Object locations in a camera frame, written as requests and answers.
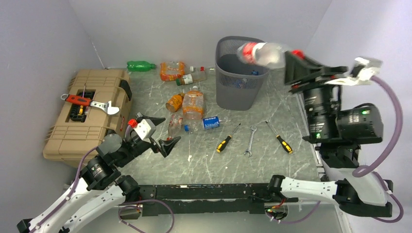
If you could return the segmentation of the large orange label bottle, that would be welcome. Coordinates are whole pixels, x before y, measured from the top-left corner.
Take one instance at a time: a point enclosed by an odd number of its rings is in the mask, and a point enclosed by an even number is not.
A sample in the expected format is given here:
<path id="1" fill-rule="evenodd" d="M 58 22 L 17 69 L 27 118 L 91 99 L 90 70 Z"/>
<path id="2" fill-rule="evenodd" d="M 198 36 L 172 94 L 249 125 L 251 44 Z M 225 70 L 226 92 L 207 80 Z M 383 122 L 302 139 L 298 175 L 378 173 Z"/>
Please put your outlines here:
<path id="1" fill-rule="evenodd" d="M 204 116 L 204 94 L 194 86 L 183 98 L 182 111 L 184 119 L 200 120 Z"/>

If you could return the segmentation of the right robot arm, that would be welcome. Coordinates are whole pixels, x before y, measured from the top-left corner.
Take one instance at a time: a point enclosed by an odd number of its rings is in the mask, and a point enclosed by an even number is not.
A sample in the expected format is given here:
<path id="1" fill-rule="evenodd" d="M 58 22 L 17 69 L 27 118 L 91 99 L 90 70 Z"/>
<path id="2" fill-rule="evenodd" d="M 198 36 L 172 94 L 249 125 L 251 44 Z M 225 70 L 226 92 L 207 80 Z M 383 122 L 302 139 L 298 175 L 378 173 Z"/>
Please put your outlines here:
<path id="1" fill-rule="evenodd" d="M 309 132 L 304 140 L 314 144 L 322 160 L 341 172 L 343 179 L 310 182 L 274 175 L 268 184 L 269 198 L 325 201 L 354 216 L 391 217 L 393 207 L 386 187 L 392 187 L 392 181 L 381 182 L 373 173 L 363 177 L 352 174 L 360 166 L 361 146 L 382 141 L 379 110 L 370 103 L 341 109 L 341 98 L 332 95 L 334 88 L 343 85 L 347 67 L 329 67 L 296 50 L 284 56 L 284 83 L 291 86 L 292 93 L 303 96 Z"/>

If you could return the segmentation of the brown tea bottle green cap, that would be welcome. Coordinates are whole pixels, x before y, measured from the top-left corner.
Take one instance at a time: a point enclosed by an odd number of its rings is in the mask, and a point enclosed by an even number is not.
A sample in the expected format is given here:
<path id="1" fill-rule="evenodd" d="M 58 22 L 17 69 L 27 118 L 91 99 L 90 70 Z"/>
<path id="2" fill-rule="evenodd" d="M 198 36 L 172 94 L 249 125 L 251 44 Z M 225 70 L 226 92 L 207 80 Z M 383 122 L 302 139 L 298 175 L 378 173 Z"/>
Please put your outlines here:
<path id="1" fill-rule="evenodd" d="M 207 75 L 204 71 L 194 72 L 190 74 L 183 75 L 180 78 L 175 80 L 177 86 L 181 85 L 188 85 L 192 83 L 197 83 L 201 81 L 205 81 L 207 79 Z"/>

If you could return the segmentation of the clear bottle red label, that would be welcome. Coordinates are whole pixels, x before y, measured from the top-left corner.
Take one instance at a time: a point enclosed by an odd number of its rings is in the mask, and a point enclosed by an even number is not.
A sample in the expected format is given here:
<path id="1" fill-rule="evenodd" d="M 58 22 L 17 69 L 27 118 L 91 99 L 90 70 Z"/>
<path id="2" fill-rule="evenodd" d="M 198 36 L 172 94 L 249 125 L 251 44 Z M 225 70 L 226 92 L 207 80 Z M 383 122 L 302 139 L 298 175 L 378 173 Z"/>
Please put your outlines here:
<path id="1" fill-rule="evenodd" d="M 237 57 L 245 64 L 252 64 L 268 69 L 283 68 L 286 65 L 285 53 L 305 58 L 301 50 L 291 50 L 289 46 L 270 42 L 248 42 L 237 49 Z"/>

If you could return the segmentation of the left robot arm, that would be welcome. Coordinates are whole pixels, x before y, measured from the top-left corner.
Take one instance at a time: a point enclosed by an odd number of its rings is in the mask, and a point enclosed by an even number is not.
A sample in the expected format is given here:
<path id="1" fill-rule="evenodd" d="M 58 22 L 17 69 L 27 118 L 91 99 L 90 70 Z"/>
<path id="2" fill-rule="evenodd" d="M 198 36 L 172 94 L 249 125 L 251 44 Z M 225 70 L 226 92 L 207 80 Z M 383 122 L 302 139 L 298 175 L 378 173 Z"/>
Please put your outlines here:
<path id="1" fill-rule="evenodd" d="M 17 224 L 20 233 L 77 233 L 109 209 L 128 204 L 138 208 L 142 202 L 152 202 L 154 193 L 141 191 L 130 175 L 122 175 L 124 167 L 147 150 L 167 157 L 181 139 L 169 137 L 155 141 L 152 135 L 163 117 L 141 113 L 131 119 L 125 136 L 108 134 L 103 142 L 92 148 L 98 154 L 84 164 L 80 160 L 74 182 L 47 210 L 39 216 L 23 219 Z"/>

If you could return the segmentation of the small blue label bottle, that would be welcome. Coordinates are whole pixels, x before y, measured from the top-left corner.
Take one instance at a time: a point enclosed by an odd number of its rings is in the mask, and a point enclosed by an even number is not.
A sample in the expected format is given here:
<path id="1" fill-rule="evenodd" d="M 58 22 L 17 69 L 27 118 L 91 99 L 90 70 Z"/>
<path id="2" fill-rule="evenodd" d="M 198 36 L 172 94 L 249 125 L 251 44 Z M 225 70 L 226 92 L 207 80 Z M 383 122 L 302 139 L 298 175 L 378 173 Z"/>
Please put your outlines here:
<path id="1" fill-rule="evenodd" d="M 220 120 L 217 116 L 202 119 L 204 130 L 211 130 L 220 127 Z"/>

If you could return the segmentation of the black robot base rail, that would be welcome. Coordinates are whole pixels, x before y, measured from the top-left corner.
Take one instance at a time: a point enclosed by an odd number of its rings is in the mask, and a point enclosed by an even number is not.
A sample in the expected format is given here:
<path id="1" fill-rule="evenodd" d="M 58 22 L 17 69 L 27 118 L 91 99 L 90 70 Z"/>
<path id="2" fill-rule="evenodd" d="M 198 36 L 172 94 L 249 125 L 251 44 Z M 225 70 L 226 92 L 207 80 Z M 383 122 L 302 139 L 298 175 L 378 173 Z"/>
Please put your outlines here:
<path id="1" fill-rule="evenodd" d="M 140 185 L 126 201 L 144 201 L 143 216 L 168 214 L 234 213 L 263 214 L 287 199 L 269 190 L 267 183 Z"/>

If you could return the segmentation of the pepsi plastic bottle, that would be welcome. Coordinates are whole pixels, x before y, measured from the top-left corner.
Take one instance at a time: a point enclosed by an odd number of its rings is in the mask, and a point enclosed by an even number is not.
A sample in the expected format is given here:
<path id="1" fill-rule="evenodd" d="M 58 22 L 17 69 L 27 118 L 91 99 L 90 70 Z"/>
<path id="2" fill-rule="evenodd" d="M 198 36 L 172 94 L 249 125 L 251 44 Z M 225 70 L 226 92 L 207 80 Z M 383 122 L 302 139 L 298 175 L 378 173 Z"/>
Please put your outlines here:
<path id="1" fill-rule="evenodd" d="M 235 87 L 238 89 L 248 89 L 249 88 L 249 80 L 246 78 L 238 79 L 235 82 Z"/>

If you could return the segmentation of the small orange juice bottle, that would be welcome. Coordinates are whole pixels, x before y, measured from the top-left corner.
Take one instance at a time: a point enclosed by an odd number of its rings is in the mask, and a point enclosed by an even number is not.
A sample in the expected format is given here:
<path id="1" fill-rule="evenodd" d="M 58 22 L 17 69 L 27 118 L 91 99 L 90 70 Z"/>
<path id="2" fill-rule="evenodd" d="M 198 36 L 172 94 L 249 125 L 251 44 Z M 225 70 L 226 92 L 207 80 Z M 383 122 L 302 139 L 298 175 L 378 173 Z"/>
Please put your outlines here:
<path id="1" fill-rule="evenodd" d="M 165 104 L 168 111 L 175 113 L 177 112 L 183 104 L 185 94 L 183 92 L 173 95 Z"/>

